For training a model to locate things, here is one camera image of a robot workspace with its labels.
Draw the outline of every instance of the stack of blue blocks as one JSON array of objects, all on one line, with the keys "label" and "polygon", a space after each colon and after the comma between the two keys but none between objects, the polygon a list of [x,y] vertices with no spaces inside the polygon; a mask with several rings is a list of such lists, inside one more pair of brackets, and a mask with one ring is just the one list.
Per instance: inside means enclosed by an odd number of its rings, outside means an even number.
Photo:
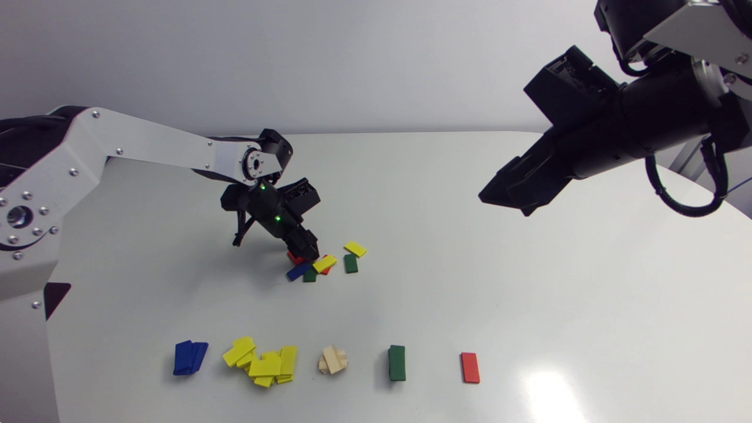
[{"label": "stack of blue blocks", "polygon": [[209,344],[206,342],[181,342],[175,345],[175,369],[173,375],[186,376],[199,371]]}]

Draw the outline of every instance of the yellow block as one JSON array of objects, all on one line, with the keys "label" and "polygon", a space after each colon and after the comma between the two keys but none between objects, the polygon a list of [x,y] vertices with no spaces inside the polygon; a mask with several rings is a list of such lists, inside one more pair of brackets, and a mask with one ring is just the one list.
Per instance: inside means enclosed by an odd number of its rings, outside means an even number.
[{"label": "yellow block", "polygon": [[265,352],[261,355],[261,360],[251,361],[248,376],[258,378],[259,376],[279,376],[282,367],[282,360],[276,351]]},{"label": "yellow block", "polygon": [[335,263],[337,263],[337,258],[332,255],[329,255],[329,256],[322,258],[321,260],[318,260],[316,263],[314,263],[314,269],[318,273],[321,273],[324,270],[327,270],[329,267],[334,266]]},{"label": "yellow block", "polygon": [[273,382],[274,376],[257,377],[253,380],[253,383],[258,386],[263,386],[264,388],[270,387]]},{"label": "yellow block", "polygon": [[255,351],[256,351],[256,349],[254,349],[253,351],[251,351],[248,354],[246,354],[245,356],[243,356],[243,358],[241,358],[240,360],[238,360],[238,362],[235,363],[235,365],[238,366],[238,367],[246,367],[246,366],[250,365],[252,362],[257,361],[259,358],[256,356],[256,352]]},{"label": "yellow block", "polygon": [[280,374],[283,376],[290,376],[292,378],[295,373],[295,359],[298,356],[298,347],[294,345],[285,345],[280,350],[280,359],[282,360],[282,366],[280,367]]},{"label": "yellow block", "polygon": [[232,341],[232,348],[224,353],[222,358],[224,358],[228,367],[232,367],[254,349],[256,349],[256,344],[253,343],[253,338],[244,336]]},{"label": "yellow block", "polygon": [[368,252],[368,250],[363,248],[360,244],[358,244],[355,241],[350,241],[347,244],[345,244],[344,249],[348,250],[349,252],[355,254],[358,257],[363,257],[363,255]]}]

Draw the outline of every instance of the black cable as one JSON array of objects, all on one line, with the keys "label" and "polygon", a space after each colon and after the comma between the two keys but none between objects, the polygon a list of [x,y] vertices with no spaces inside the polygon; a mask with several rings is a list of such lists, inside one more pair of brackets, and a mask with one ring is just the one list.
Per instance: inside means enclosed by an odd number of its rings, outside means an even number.
[{"label": "black cable", "polygon": [[18,128],[20,126],[33,126],[39,129],[49,129],[63,122],[65,122],[65,118],[62,116],[42,115],[13,117],[11,119],[0,120],[0,132],[5,132],[9,129]]},{"label": "black cable", "polygon": [[619,67],[621,68],[622,72],[636,78],[647,75],[647,68],[642,70],[632,69],[632,67],[629,66],[629,63],[621,58],[621,55],[619,54],[619,50],[617,50],[616,48],[616,43],[614,43],[613,38],[611,38],[611,47],[614,49],[614,54],[616,55],[616,59],[619,62]]},{"label": "black cable", "polygon": [[[238,219],[241,216],[241,212],[238,211]],[[253,226],[253,222],[256,221],[256,218],[251,217],[248,219],[248,222],[245,222],[245,224],[242,224],[242,221],[239,221],[238,223],[238,233],[235,234],[235,239],[232,241],[232,244],[235,247],[240,247],[240,243],[243,242],[243,237],[248,232],[251,226]]]},{"label": "black cable", "polygon": [[708,173],[710,173],[713,182],[715,182],[713,200],[709,204],[701,205],[700,207],[684,205],[673,199],[669,193],[666,192],[666,187],[661,184],[660,176],[658,176],[656,157],[645,157],[647,178],[650,180],[650,184],[653,185],[656,195],[658,195],[671,210],[690,218],[700,218],[715,212],[720,205],[723,204],[723,201],[729,194],[729,171],[726,168],[726,159],[718,148],[713,148],[712,137],[702,140],[700,152],[702,153],[702,159],[705,161],[705,166],[708,168]]}]

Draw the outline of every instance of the table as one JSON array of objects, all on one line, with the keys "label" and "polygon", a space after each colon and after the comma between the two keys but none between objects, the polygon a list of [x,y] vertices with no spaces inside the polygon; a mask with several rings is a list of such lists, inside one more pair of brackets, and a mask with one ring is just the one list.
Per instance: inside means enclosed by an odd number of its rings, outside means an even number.
[{"label": "table", "polygon": [[[304,225],[322,253],[368,248],[313,284],[254,227],[230,245],[225,184],[112,160],[65,219],[49,321],[63,423],[133,421],[747,421],[752,415],[750,221],[730,205],[685,218],[642,162],[571,183],[525,218],[477,194],[538,135],[290,135],[281,184],[309,178]],[[662,172],[669,192],[711,194]],[[221,354],[299,347],[296,379],[259,388]],[[174,344],[209,342],[171,374]],[[334,343],[349,367],[318,372]],[[407,382],[387,376],[406,346]],[[465,385],[459,353],[478,353]]]}]

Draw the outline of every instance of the metal bracket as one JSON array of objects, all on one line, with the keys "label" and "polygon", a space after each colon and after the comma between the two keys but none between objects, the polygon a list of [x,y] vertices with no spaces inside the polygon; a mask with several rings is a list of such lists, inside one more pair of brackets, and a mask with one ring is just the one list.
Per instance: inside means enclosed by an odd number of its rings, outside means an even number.
[{"label": "metal bracket", "polygon": [[688,2],[644,38],[752,78],[752,40],[717,2]]}]

